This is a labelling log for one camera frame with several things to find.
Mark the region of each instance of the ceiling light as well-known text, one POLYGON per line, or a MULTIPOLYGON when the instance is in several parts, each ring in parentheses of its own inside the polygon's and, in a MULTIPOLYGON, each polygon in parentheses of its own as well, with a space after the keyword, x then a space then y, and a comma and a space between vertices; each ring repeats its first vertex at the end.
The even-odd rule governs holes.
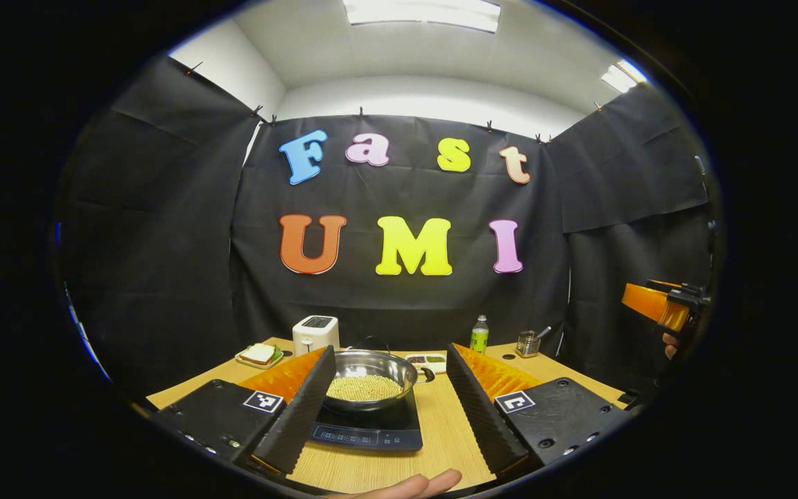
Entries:
POLYGON ((484 0, 343 0, 351 25, 417 21, 494 33, 501 8, 484 0))
POLYGON ((614 64, 608 67, 608 72, 605 73, 605 75, 602 75, 602 81, 608 83, 617 91, 620 91, 621 94, 626 94, 629 89, 636 86, 636 80, 631 78, 627 73, 624 73, 620 67, 614 64))
POLYGON ((637 83, 648 81, 643 73, 640 73, 636 67, 633 67, 633 65, 626 60, 619 60, 615 66, 620 67, 624 73, 627 73, 627 75, 636 80, 637 83))

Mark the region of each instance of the white toaster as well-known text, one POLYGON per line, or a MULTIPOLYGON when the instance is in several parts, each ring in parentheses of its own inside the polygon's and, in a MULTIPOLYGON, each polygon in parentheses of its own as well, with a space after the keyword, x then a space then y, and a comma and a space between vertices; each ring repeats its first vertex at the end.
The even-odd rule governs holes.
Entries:
POLYGON ((294 325, 291 332, 295 355, 319 350, 322 347, 328 347, 329 344, 335 350, 341 348, 337 317, 311 315, 294 325))

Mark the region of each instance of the sandwich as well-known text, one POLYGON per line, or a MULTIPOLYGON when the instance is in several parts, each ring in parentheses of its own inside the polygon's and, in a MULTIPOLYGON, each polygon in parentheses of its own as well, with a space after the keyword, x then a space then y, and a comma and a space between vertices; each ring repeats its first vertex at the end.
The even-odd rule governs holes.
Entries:
POLYGON ((277 353, 278 349, 271 344, 255 343, 242 351, 240 357, 250 363, 266 366, 275 359, 277 353))

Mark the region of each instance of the orange letter u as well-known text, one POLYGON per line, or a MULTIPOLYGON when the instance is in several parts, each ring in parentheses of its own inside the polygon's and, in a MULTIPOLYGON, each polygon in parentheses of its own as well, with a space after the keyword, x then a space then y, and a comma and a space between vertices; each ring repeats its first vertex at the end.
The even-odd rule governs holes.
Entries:
POLYGON ((303 255, 303 235, 312 223, 313 219, 307 215, 285 215, 279 218, 279 224, 282 224, 282 248, 279 255, 282 256, 282 263, 298 274, 323 274, 335 266, 338 259, 341 227, 346 225, 346 218, 338 215, 319 218, 319 224, 326 233, 323 237, 322 255, 317 259, 308 259, 303 255))

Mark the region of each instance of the blue letter f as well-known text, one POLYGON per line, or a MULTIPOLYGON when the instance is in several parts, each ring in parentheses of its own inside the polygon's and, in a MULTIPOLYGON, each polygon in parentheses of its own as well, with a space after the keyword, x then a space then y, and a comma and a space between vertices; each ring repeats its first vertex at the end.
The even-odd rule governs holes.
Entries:
POLYGON ((304 180, 312 179, 319 174, 320 168, 310 163, 310 159, 314 161, 322 161, 322 148, 319 142, 328 139, 328 136, 322 130, 307 133, 303 137, 294 139, 291 142, 285 142, 279 148, 279 152, 284 152, 288 156, 288 165, 291 166, 291 179, 288 182, 292 186, 300 184, 304 180))

